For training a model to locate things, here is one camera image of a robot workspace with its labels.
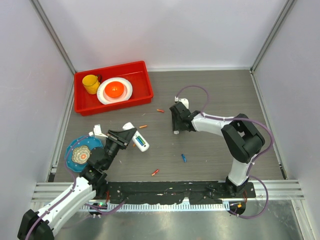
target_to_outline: red plastic container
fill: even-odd
[[[87,93],[82,85],[82,79],[90,74],[100,74],[102,76],[102,83],[107,79],[115,77],[127,79],[132,84],[132,96],[127,101],[115,102],[107,105],[102,104],[98,100],[96,94]],[[144,61],[77,72],[74,75],[74,110],[82,116],[149,104],[153,97],[154,92],[150,84]]]

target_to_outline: yellow cup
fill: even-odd
[[[97,94],[100,86],[101,75],[87,75],[82,79],[82,84],[89,94]]]

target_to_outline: white wall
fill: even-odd
[[[72,75],[29,1],[0,1],[0,32],[0,238],[14,240],[46,180]]]
[[[286,0],[40,0],[78,71],[251,67]]]
[[[285,170],[320,229],[320,1],[298,0],[256,71]]]

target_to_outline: blue plate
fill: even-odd
[[[73,142],[66,148],[65,154],[64,154],[64,159],[66,159],[67,157],[67,153],[69,151],[69,149],[81,138],[83,138],[85,136],[81,136],[78,137],[77,139],[73,140]],[[100,139],[95,138],[93,136],[88,136],[85,139],[81,140],[80,142],[78,142],[77,145],[74,146],[74,148],[78,148],[81,146],[87,146],[90,151],[96,147],[102,147],[103,145],[100,141]],[[85,166],[88,164],[87,162],[84,164],[79,164],[76,163],[74,161],[72,161],[72,154],[73,154],[73,149],[70,151],[68,159],[66,159],[66,166],[71,169],[72,171],[74,171],[75,173],[81,173],[81,171],[85,168]]]

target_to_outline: gray floor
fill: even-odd
[[[248,70],[228,71],[171,71],[150,72],[154,98],[152,103],[105,112],[92,116],[81,116],[72,111],[55,182],[71,182],[64,169],[63,155],[66,147],[82,135],[101,124],[103,132],[121,130],[127,122],[140,129],[149,142],[150,149],[140,152],[132,144],[119,152],[107,171],[109,181],[201,181],[224,180],[231,170],[232,156],[223,138],[205,132],[172,133],[171,112],[175,94],[186,85],[201,85],[210,93],[210,104],[205,112],[217,116],[236,116],[244,113],[248,117],[265,123],[257,94]],[[186,89],[181,97],[189,99],[190,110],[200,110],[206,95],[200,89]],[[266,139],[265,131],[259,128]],[[187,158],[184,163],[181,154]],[[159,169],[156,176],[151,173]],[[283,179],[273,150],[262,156],[251,174],[263,180]]]
[[[261,211],[264,201],[248,201],[246,216]],[[77,212],[65,226],[89,213]],[[270,201],[266,212],[240,219],[226,211],[117,212],[89,218],[61,229],[56,240],[303,240],[290,200]]]

